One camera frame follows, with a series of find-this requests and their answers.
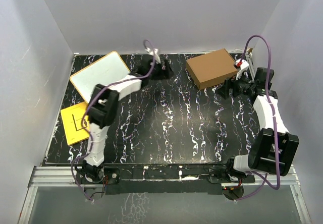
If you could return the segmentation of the aluminium rail frame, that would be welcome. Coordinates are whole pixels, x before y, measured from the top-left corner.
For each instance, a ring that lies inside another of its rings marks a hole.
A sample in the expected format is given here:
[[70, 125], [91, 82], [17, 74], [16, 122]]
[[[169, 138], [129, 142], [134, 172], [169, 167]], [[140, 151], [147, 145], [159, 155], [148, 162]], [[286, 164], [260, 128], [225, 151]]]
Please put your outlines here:
[[74, 184], [66, 166], [36, 167], [19, 223], [311, 223], [294, 170], [279, 190], [263, 186], [241, 200], [198, 192], [104, 195], [101, 184]]

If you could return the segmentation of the yellow notebook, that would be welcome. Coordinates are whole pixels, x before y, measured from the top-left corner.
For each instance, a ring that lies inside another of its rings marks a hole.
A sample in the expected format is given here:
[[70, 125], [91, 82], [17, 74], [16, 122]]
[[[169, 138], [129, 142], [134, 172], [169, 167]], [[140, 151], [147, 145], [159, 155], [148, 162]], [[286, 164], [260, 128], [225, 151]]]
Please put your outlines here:
[[86, 108], [87, 103], [81, 102], [60, 111], [68, 146], [89, 138], [89, 134], [81, 125]]

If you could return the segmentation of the brown cardboard box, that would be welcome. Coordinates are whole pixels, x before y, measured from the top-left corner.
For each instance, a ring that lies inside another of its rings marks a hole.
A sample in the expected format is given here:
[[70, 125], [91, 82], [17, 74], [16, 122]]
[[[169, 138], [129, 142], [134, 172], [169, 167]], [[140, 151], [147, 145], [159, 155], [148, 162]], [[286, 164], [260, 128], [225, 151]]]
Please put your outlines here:
[[199, 90], [224, 83], [237, 75], [235, 61], [226, 49], [186, 60], [186, 69]]

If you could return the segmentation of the whiteboard with orange frame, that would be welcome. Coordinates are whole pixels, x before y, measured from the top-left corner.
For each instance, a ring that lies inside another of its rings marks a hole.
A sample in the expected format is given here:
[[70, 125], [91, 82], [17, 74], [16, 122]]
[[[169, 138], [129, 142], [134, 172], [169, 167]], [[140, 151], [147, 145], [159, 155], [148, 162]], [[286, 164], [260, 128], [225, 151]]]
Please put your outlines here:
[[109, 85], [130, 73], [121, 56], [112, 51], [70, 76], [70, 81], [86, 103], [89, 103], [95, 85]]

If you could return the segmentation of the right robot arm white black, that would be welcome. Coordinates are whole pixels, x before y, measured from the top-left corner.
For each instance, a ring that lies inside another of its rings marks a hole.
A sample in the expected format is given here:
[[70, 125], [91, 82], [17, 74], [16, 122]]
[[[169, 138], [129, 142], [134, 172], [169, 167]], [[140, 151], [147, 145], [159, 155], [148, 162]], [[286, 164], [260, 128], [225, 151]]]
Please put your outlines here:
[[257, 68], [254, 79], [244, 72], [239, 79], [227, 78], [220, 95], [227, 99], [240, 94], [253, 104], [260, 132], [248, 154], [237, 155], [227, 161], [225, 176], [236, 182], [251, 171], [286, 176], [296, 154], [299, 138], [285, 127], [278, 110], [278, 95], [271, 90], [272, 69]]

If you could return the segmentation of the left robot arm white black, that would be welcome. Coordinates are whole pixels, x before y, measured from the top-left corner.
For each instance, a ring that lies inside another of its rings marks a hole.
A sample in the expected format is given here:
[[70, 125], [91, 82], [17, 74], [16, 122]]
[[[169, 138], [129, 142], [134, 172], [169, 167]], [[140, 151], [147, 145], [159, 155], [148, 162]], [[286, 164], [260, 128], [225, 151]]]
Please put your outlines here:
[[86, 109], [89, 121], [88, 146], [79, 172], [89, 182], [99, 183], [104, 178], [105, 141], [109, 127], [117, 116], [119, 101], [143, 89], [149, 81], [168, 80], [174, 75], [170, 61], [164, 57], [155, 61], [153, 56], [145, 55], [140, 63], [136, 72], [130, 72], [108, 86], [97, 84], [93, 89]]

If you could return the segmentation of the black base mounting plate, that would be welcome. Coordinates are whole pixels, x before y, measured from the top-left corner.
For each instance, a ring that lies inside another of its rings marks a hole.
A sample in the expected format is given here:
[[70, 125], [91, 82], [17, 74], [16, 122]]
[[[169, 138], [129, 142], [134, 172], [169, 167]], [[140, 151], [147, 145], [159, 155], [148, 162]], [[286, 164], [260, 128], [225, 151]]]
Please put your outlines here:
[[105, 164], [74, 166], [75, 178], [85, 185], [101, 185], [101, 195], [128, 193], [206, 193], [237, 200], [253, 177], [229, 164]]

